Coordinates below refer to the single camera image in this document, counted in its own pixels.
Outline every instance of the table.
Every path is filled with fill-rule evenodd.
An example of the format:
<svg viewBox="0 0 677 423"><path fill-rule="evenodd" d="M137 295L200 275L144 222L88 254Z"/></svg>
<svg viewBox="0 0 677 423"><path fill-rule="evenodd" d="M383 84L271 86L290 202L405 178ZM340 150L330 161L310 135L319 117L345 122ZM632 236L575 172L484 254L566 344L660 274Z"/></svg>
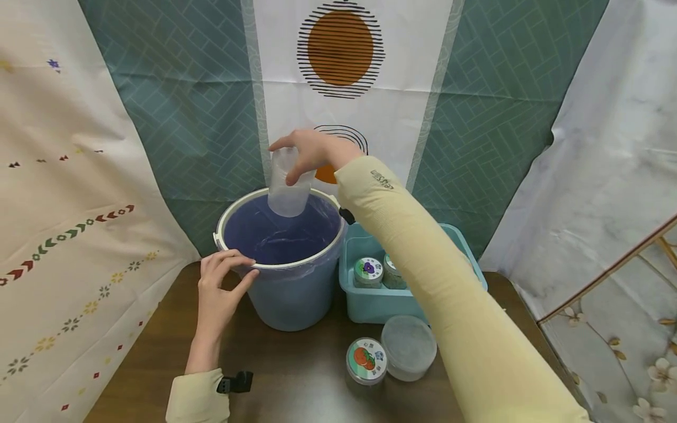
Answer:
<svg viewBox="0 0 677 423"><path fill-rule="evenodd" d="M199 273L199 263L181 272L86 422L164 422L172 379L183 373L195 330ZM496 273L485 276L492 296L573 386L510 282ZM224 287L236 283L231 274ZM439 355L418 382L387 376L370 389L350 379L348 346L362 336L378 339L382 327L350 321L338 283L327 316L300 332L269 328L245 296L223 336L221 366L226 375L254 372L254 384L251 392L230 396L230 422L462 422Z"/></svg>

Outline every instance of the arm sleeve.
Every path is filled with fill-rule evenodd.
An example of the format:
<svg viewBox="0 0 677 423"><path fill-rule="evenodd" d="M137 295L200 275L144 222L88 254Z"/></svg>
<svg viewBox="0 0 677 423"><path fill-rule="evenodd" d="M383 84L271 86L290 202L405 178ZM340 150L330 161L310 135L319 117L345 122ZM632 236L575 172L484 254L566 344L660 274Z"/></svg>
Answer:
<svg viewBox="0 0 677 423"><path fill-rule="evenodd" d="M425 312L468 423L589 422L465 255L382 162L355 159L336 180L341 206L390 254Z"/></svg>
<svg viewBox="0 0 677 423"><path fill-rule="evenodd" d="M168 423L226 423L230 410L228 395L219 394L221 369L174 378L169 394Z"/></svg>

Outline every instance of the white bucket rim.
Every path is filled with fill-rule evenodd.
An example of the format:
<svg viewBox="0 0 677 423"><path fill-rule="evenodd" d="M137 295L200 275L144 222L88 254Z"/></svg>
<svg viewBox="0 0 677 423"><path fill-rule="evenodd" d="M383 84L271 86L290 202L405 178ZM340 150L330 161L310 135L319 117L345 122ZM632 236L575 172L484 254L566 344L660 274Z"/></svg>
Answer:
<svg viewBox="0 0 677 423"><path fill-rule="evenodd" d="M216 247L219 250L223 250L223 251L229 250L228 246L225 244L225 240L223 239L223 230L225 229L225 222L228 220L228 218L231 217L240 207L242 207L242 205L244 203L248 202L249 200L253 200L254 198L258 198L258 197L265 195L268 192L268 189L269 188L266 187L266 188L261 188L260 190L250 192L249 194L247 194L244 197L241 197L240 199L235 201L233 204L230 205L230 207L228 207L225 210L225 212L223 212L221 217L219 217L219 222L218 222L217 227L216 227L217 231L213 234L214 235L214 243L216 243ZM324 198L325 200L328 200L332 205L334 205L334 207L336 208L336 211L337 212L339 211L339 208L341 206L339 205L339 202L336 200L336 197L331 196L327 193L324 193L320 190L316 190L315 188L311 188L310 193L314 196L321 197L321 198ZM336 243L339 242L339 239L341 238L341 234L343 233L343 230L345 228L346 221L340 215L339 215L339 218L341 219L341 227L338 229L338 233L336 234L336 237L334 237L333 241L331 241L329 243L329 245L327 245L327 247L323 248L317 254L314 254L314 255L308 257L307 259L295 261L293 263L287 263L287 264L284 264L284 265L260 265L260 264L256 263L251 267L254 268L254 269L259 269L259 270L264 270L264 269L277 269L277 270L288 269L290 267L296 267L296 266L304 265L305 263L309 263L309 262L315 260L316 258L324 255L333 246L335 246Z"/></svg>

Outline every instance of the plastic bucket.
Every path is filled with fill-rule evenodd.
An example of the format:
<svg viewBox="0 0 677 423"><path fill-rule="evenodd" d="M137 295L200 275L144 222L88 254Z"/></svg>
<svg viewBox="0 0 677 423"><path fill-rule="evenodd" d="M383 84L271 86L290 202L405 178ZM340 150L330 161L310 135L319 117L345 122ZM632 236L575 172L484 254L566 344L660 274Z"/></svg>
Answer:
<svg viewBox="0 0 677 423"><path fill-rule="evenodd" d="M214 242L257 261L235 270L261 272L249 297L265 324L303 330L329 310L346 223L336 198L324 192L312 190L305 210L291 218L270 210L267 195L263 188L235 201L219 219Z"/></svg>

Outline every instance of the fruit label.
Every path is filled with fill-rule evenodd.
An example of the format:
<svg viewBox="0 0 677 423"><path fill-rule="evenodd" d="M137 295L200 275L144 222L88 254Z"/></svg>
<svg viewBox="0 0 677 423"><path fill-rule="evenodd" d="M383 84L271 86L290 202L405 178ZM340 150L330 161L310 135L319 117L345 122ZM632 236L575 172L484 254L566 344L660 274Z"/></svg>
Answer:
<svg viewBox="0 0 677 423"><path fill-rule="evenodd" d="M348 352L349 365L361 379L378 379L385 373L388 359L383 347L371 338L356 340Z"/></svg>
<svg viewBox="0 0 677 423"><path fill-rule="evenodd" d="M363 280L374 280L383 274L383 266L376 259L365 257L355 263L355 274Z"/></svg>

